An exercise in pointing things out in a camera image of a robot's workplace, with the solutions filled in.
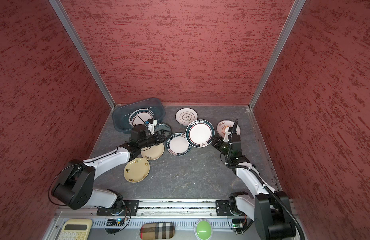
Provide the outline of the green rim plate steam logo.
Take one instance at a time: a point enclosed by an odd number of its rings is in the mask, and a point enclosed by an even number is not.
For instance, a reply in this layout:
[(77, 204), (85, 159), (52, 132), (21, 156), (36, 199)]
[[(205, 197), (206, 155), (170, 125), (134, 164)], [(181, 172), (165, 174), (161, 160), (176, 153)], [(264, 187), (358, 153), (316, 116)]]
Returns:
[(129, 124), (133, 127), (135, 125), (144, 125), (149, 119), (154, 119), (154, 113), (149, 109), (138, 109), (129, 116)]

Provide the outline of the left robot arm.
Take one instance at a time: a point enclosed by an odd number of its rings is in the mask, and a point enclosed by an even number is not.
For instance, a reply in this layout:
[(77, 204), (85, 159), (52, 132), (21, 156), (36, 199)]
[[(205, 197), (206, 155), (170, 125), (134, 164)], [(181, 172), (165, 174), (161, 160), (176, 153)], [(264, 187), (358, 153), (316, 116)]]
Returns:
[(125, 210), (123, 197), (112, 190), (94, 188), (95, 179), (105, 172), (127, 164), (140, 155), (143, 148), (159, 145), (172, 134), (170, 130), (148, 130), (136, 125), (131, 130), (130, 141), (113, 151), (88, 160), (71, 160), (53, 180), (50, 195), (72, 210), (82, 207), (109, 209), (117, 215)]

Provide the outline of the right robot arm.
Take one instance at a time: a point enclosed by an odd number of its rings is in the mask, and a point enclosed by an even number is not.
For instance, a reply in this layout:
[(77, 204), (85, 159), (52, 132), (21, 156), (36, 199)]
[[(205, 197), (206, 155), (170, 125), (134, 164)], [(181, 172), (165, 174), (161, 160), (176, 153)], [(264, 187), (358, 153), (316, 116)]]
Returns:
[(297, 234), (304, 239), (300, 224), (292, 214), (287, 194), (267, 184), (255, 165), (242, 154), (240, 136), (234, 134), (227, 142), (221, 137), (213, 137), (212, 146), (225, 156), (225, 166), (243, 181), (251, 193), (231, 194), (231, 211), (245, 214), (255, 224), (261, 240), (283, 240), (296, 237)]

